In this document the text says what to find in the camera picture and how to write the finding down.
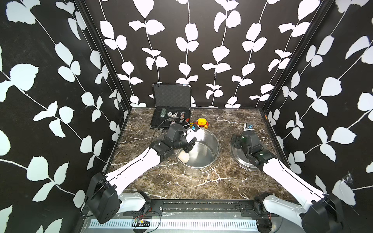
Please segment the stainless steel pot lid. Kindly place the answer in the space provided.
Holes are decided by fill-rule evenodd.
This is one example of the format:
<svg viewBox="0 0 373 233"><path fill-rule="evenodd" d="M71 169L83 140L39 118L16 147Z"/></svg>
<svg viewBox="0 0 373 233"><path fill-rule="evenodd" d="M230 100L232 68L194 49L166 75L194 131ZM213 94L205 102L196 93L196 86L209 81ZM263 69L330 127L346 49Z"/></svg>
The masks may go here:
<svg viewBox="0 0 373 233"><path fill-rule="evenodd" d="M259 171L259 169L251 164L241 149L235 148L233 145L230 147L232 159L243 169L248 171Z"/></svg>

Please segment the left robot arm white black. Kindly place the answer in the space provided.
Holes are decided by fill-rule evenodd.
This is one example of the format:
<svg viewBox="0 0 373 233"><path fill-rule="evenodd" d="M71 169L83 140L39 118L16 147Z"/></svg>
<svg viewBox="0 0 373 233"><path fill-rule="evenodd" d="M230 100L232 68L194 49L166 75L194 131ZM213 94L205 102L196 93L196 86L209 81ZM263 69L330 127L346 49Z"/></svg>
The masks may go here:
<svg viewBox="0 0 373 233"><path fill-rule="evenodd" d="M173 124L162 139L152 142L143 153L123 167L106 175L94 175L88 186L85 204L97 221L104 224L118 213L142 211L146 204L145 196L138 192L123 195L123 191L146 171L170 157L174 150L190 152L199 131L200 127L196 124L188 128Z"/></svg>

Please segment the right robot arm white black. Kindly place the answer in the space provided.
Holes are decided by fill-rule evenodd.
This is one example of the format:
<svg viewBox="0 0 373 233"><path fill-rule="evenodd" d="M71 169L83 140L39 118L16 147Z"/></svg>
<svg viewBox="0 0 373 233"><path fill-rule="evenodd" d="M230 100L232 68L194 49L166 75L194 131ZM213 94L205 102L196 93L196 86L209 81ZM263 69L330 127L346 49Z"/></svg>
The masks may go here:
<svg viewBox="0 0 373 233"><path fill-rule="evenodd" d="M255 166L282 185L298 203L263 193L254 199L256 214L275 214L301 227L306 233L349 233L342 201L335 195L324 194L286 167L276 155L267 150L254 131L232 135L231 155Z"/></svg>

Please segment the white plastic ladle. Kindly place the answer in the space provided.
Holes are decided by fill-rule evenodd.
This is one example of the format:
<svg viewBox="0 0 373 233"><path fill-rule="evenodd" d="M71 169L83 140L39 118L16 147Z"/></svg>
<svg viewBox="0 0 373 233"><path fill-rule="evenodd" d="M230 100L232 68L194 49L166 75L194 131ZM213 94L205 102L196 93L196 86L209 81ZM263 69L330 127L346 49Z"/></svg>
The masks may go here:
<svg viewBox="0 0 373 233"><path fill-rule="evenodd" d="M178 159L183 162L184 164L186 164L189 159L190 159L190 155L188 153L185 153L184 150L182 149L182 151L180 152L180 154L178 155Z"/></svg>

